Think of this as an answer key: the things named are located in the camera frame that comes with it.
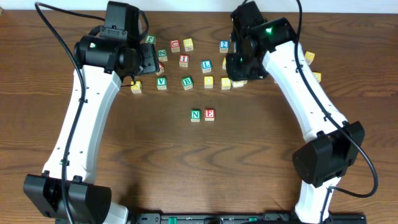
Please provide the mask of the red E block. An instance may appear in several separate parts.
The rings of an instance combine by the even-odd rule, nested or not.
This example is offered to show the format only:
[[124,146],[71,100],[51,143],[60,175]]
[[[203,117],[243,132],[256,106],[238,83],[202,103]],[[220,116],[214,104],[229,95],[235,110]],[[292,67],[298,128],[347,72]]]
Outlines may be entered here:
[[206,109],[205,110],[205,121],[214,121],[215,120],[215,110],[214,109]]

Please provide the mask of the green N block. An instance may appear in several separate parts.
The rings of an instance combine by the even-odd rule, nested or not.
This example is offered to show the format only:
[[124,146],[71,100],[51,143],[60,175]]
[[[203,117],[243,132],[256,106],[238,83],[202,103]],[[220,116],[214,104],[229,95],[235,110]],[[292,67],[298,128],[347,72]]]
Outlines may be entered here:
[[200,122],[201,120],[201,111],[200,110],[191,110],[190,112],[190,120],[191,122]]

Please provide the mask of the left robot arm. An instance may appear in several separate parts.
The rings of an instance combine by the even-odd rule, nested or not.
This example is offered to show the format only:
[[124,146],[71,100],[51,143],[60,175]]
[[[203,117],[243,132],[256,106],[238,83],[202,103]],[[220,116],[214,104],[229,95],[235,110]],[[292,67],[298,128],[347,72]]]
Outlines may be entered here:
[[75,70],[57,143],[40,175],[29,174],[25,195],[57,223],[127,223],[129,210],[96,185],[98,149],[110,107],[126,77],[160,70],[142,10],[110,1],[102,24],[67,49]]

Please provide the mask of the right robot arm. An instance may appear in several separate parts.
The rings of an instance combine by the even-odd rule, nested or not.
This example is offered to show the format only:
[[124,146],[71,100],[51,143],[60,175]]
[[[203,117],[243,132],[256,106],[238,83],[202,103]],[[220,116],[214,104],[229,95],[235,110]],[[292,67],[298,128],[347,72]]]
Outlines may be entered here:
[[293,110],[305,141],[292,156],[302,180],[299,200],[293,214],[279,215],[272,222],[366,223],[364,215],[328,212],[336,185],[358,156],[365,135],[361,123],[349,123],[329,100],[286,18],[267,21],[254,1],[239,5],[230,18],[236,51],[226,56],[228,77],[237,82],[271,76]]

